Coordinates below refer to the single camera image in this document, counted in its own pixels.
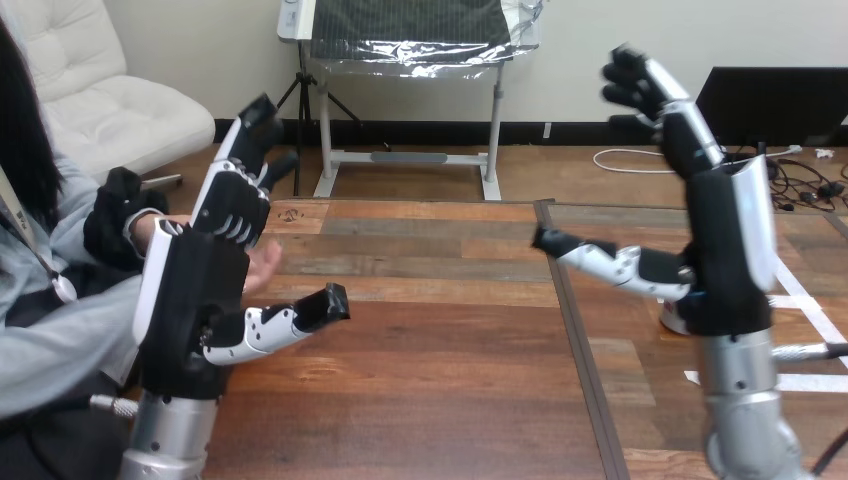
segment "white leather chair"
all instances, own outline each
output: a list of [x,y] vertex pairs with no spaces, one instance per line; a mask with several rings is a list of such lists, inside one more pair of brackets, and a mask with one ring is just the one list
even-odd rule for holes
[[0,6],[20,37],[54,148],[99,182],[114,167],[144,174],[212,143],[215,122],[200,104],[127,75],[102,0]]

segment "lanyard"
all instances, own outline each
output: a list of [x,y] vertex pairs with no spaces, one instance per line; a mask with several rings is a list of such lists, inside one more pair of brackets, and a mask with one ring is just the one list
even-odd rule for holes
[[15,194],[14,188],[12,188],[12,184],[9,182],[9,177],[6,176],[6,172],[0,168],[0,200],[6,204],[6,208],[11,212],[12,218],[11,223],[14,224],[15,230],[18,232],[18,235],[29,247],[30,251],[35,255],[38,259],[38,263],[44,267],[44,270],[47,271],[47,274],[50,275],[50,280],[53,282],[53,289],[56,291],[56,295],[59,296],[59,299],[64,303],[71,303],[77,300],[77,292],[74,289],[73,284],[65,277],[59,274],[47,260],[38,253],[38,250],[35,246],[35,235],[32,233],[32,226],[27,219],[26,214],[24,213],[23,207],[21,207],[21,202],[18,200],[18,196]]

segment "person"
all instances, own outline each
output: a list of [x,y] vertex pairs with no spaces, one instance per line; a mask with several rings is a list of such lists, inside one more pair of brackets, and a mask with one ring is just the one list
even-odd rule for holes
[[[131,326],[143,257],[167,202],[157,192],[141,192],[138,177],[123,169],[111,172],[99,187],[72,159],[53,150],[19,44],[0,17],[0,167],[29,220],[38,254],[74,284],[79,296],[70,303],[57,298],[48,269],[3,208],[0,478],[39,479],[60,474],[32,451],[33,412],[68,395],[115,393],[126,377],[137,351]],[[269,282],[282,248],[271,242],[249,255],[245,295]],[[114,428],[111,420],[89,417],[95,413],[39,419],[52,420],[53,435],[45,443],[65,452],[67,463],[78,464],[65,478],[115,476],[126,426]],[[79,422],[84,428],[74,432]]]

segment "black tripod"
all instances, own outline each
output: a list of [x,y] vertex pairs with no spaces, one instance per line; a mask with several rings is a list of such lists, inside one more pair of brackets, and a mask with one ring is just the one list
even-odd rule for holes
[[[300,105],[298,106],[298,114],[297,114],[297,167],[294,170],[294,196],[300,195],[300,162],[301,162],[301,153],[303,150],[303,130],[305,125],[312,124],[312,113],[309,108],[309,86],[310,85],[318,85],[318,81],[312,76],[311,73],[306,72],[306,63],[303,61],[303,43],[297,42],[297,58],[300,63],[300,71],[295,75],[295,79],[292,82],[291,86],[286,93],[283,95],[283,98],[277,102],[277,109],[286,103],[289,96],[291,96],[294,89],[300,85]],[[331,92],[327,92],[327,96],[333,103],[336,104],[345,114],[350,117],[351,120],[356,122],[356,125],[361,129],[362,128],[362,120],[359,119],[353,112],[350,111],[342,102],[339,101],[338,98],[335,97]]]

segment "robotic hand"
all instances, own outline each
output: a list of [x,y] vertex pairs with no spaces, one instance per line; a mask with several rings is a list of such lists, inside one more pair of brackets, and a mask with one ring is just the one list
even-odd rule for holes
[[156,222],[133,323],[144,392],[122,480],[200,478],[232,365],[350,318],[335,284],[292,304],[241,307],[245,251],[265,228],[274,183],[297,165],[291,155],[264,162],[281,133],[275,115],[266,96],[252,103],[210,166],[191,222]]
[[655,133],[668,164],[684,180],[724,160],[721,146],[689,93],[658,62],[621,46],[613,50],[603,75],[611,82],[603,89],[604,98],[640,112],[614,116],[611,124]]
[[640,247],[616,251],[608,242],[540,226],[533,245],[613,286],[676,302],[695,336],[710,416],[705,450],[718,477],[812,479],[782,416],[777,363],[833,358],[846,349],[772,348],[766,293],[774,283],[776,238],[764,155],[733,174],[720,168],[724,156],[689,95],[644,55],[620,47],[603,75],[611,82],[603,96],[640,112],[611,121],[654,132],[685,182],[692,242],[679,255]]

